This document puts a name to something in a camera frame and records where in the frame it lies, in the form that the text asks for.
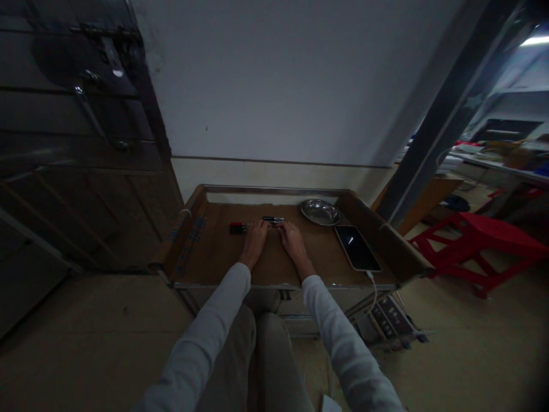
ceiling light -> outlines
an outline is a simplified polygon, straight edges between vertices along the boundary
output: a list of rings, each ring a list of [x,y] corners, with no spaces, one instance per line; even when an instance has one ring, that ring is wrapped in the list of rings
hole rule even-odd
[[[535,45],[544,44],[544,43],[549,43],[549,36],[530,37],[524,43],[521,44],[521,47],[522,46],[535,46]]]

hand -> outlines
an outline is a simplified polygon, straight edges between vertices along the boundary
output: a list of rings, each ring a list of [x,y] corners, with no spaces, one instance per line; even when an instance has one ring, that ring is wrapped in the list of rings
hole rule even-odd
[[[315,268],[307,256],[307,250],[303,243],[303,236],[296,225],[290,222],[278,223],[276,225],[282,237],[282,245],[293,260],[297,268],[299,279],[303,283],[305,278],[316,274]]]
[[[257,263],[259,256],[261,256],[265,238],[267,237],[267,230],[270,227],[272,226],[269,222],[256,220],[248,228],[246,240],[244,241],[244,249],[238,261],[248,266],[250,272]]]

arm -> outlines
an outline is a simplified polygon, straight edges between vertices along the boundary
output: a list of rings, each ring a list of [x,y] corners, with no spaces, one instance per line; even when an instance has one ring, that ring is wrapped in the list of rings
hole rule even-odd
[[[347,403],[354,411],[403,411],[389,379],[355,328],[333,300],[311,261],[301,233],[292,223],[279,225],[282,243],[296,265],[304,301],[319,326],[332,367],[341,382]]]
[[[250,290],[250,272],[261,255],[269,226],[262,221],[252,224],[240,259],[173,347],[158,383],[147,389],[133,410],[195,409],[234,317]]]

wrist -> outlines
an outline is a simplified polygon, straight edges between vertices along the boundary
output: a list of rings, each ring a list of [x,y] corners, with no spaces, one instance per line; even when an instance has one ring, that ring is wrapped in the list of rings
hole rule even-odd
[[[302,283],[309,276],[316,274],[315,268],[308,257],[295,261],[295,265],[297,268],[297,274]]]
[[[243,253],[242,255],[240,255],[240,258],[238,259],[237,263],[242,263],[242,264],[248,266],[248,269],[250,270],[250,273],[251,273],[253,267],[257,263],[257,258],[252,256],[249,253]]]

khaki pants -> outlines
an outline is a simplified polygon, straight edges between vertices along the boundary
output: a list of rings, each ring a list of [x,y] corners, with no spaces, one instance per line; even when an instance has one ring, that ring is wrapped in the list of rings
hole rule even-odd
[[[314,410],[282,319],[266,313],[256,326],[252,311],[240,308],[196,410]]]

